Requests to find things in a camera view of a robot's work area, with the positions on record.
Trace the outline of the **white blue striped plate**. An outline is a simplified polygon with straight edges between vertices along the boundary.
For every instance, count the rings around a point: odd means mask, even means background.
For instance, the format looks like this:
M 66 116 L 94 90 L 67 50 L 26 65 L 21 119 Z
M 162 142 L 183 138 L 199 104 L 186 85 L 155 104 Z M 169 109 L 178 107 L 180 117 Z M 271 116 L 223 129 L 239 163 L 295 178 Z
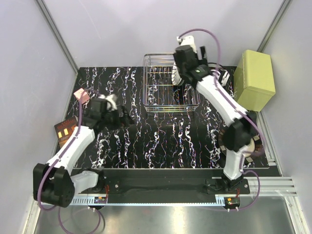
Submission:
M 174 63 L 172 67 L 171 81 L 174 86 L 180 86 L 183 84 L 183 80 L 179 75 L 176 63 Z

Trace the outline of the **beige brown rimmed plate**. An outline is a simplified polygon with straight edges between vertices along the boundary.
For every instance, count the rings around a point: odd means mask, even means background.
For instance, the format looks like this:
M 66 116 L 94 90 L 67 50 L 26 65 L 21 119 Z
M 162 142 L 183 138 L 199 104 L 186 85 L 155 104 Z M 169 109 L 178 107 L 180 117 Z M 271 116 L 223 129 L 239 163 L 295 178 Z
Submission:
M 224 167 L 225 162 L 226 162 L 227 149 L 224 146 L 224 143 L 222 141 L 222 136 L 223 136 L 223 133 L 220 132 L 218 135 L 218 144 L 219 144 L 219 147 L 220 147 L 222 153 L 220 154 L 220 159 L 218 160 L 218 162 L 219 162 L 220 166 Z M 257 157 L 258 157 L 258 153 L 260 153 L 260 156 L 264 155 L 262 141 L 258 135 L 255 135 L 251 139 L 251 142 L 248 145 L 247 151 L 252 152 L 253 154 L 246 154 L 245 155 L 245 161 L 244 161 L 245 166 L 247 166 L 250 163 L 255 162 Z

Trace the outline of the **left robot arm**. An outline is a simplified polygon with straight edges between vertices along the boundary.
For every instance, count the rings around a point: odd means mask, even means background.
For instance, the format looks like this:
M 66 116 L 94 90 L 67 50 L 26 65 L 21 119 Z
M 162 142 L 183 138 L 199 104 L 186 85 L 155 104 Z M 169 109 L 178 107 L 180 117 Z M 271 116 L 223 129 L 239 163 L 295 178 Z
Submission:
M 100 193 L 105 188 L 101 169 L 72 170 L 86 148 L 104 129 L 116 130 L 134 123 L 126 108 L 118 108 L 115 95 L 93 98 L 84 110 L 79 108 L 78 125 L 63 147 L 45 164 L 33 169 L 33 198 L 43 203 L 66 208 L 75 195 L 91 189 Z

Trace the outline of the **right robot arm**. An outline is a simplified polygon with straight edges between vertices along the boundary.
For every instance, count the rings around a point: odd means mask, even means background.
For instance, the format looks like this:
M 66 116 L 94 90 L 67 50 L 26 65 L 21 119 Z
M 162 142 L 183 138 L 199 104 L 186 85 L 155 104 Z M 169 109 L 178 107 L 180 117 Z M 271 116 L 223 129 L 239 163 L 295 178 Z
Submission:
M 248 146 L 252 140 L 255 117 L 240 106 L 218 82 L 205 60 L 199 60 L 190 45 L 181 45 L 174 52 L 177 72 L 181 79 L 195 88 L 221 114 L 226 130 L 222 142 L 226 148 L 226 161 L 218 189 L 233 193 L 243 179 L 243 163 L 251 155 Z

